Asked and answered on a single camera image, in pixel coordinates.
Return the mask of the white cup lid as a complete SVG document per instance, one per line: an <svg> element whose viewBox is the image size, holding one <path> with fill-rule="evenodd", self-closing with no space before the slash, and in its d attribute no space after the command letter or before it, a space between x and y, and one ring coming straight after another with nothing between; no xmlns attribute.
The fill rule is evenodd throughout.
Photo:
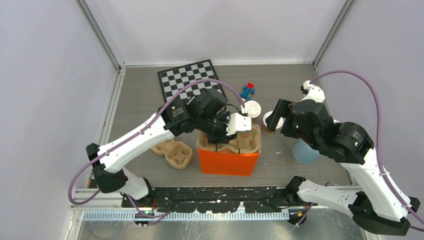
<svg viewBox="0 0 424 240"><path fill-rule="evenodd" d="M283 117L280 117L275 125L275 130L279 130L283 127L285 119ZM263 125L266 127L267 130L271 128L271 126L274 124L274 115L273 111L268 111L263 115L262 118Z"/></svg>
<svg viewBox="0 0 424 240"><path fill-rule="evenodd" d="M247 110L247 115L252 119L256 119L257 117L259 117L262 112L260 104L255 100L246 101L244 103L244 106Z"/></svg>

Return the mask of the orange paper bag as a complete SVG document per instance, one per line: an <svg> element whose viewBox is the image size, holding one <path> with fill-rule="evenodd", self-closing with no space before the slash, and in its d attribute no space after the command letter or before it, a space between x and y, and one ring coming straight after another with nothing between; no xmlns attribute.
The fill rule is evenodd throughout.
<svg viewBox="0 0 424 240"><path fill-rule="evenodd" d="M260 153L232 154L208 151L197 147L200 169L203 174L250 176Z"/></svg>

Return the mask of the brown paper coffee cup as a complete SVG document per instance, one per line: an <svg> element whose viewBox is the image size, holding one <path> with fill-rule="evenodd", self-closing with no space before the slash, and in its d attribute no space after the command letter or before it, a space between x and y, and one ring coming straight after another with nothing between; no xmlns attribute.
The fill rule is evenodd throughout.
<svg viewBox="0 0 424 240"><path fill-rule="evenodd" d="M275 133L274 131L270 131L270 130L268 130L266 127L264 127L262 130L263 130L263 132L264 132L265 134L267 134L267 135L272 135L272 134L274 134L274 133Z"/></svg>

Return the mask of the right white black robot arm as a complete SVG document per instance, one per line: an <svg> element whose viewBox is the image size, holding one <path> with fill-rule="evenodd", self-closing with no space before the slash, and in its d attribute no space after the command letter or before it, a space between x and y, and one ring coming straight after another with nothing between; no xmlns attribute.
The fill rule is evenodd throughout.
<svg viewBox="0 0 424 240"><path fill-rule="evenodd" d="M405 236L412 228L407 215L415 213L420 201L395 186L384 168L379 167L377 149L367 131L354 122L336 122L321 102L311 99L291 102L279 99L265 115L267 130L302 140L345 168L361 186L357 192L333 189L294 176L285 187L291 205L310 202L351 217L362 229L378 235Z"/></svg>

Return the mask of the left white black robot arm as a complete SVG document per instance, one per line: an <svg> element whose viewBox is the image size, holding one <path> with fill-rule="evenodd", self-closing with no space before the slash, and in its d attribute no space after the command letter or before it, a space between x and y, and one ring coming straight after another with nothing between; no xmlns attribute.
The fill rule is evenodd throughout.
<svg viewBox="0 0 424 240"><path fill-rule="evenodd" d="M213 88L202 90L191 100L174 96L124 136L105 145L88 145L87 155L93 161L93 176L100 192L121 192L141 207L148 207L154 199L150 183L131 173L125 165L153 146L193 130L226 138L226 125L215 119L226 103L226 97Z"/></svg>

